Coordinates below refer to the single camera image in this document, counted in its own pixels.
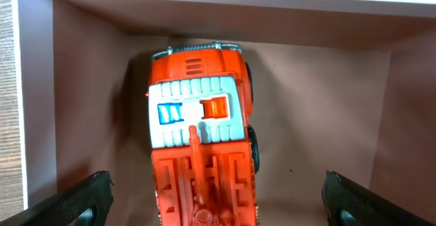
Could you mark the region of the red toy fire truck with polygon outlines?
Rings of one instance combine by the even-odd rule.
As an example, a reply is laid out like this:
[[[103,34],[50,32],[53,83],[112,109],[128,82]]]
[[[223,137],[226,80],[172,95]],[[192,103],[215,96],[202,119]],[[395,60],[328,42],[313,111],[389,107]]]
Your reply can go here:
[[[260,155],[242,48],[169,47],[152,57],[151,158],[161,225],[258,225]]]

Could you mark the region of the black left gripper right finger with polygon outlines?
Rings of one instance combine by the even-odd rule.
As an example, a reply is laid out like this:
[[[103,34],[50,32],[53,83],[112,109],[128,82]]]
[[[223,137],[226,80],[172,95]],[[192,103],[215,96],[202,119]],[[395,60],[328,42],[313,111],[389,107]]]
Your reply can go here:
[[[322,201],[329,226],[433,226],[330,170],[322,187]]]

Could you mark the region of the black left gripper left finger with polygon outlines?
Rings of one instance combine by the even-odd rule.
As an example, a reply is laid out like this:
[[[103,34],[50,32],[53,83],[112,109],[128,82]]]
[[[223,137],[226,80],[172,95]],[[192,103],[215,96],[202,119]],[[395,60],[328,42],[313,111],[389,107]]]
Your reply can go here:
[[[111,205],[112,179],[108,171],[98,171],[68,190],[14,215],[2,225],[105,225]]]

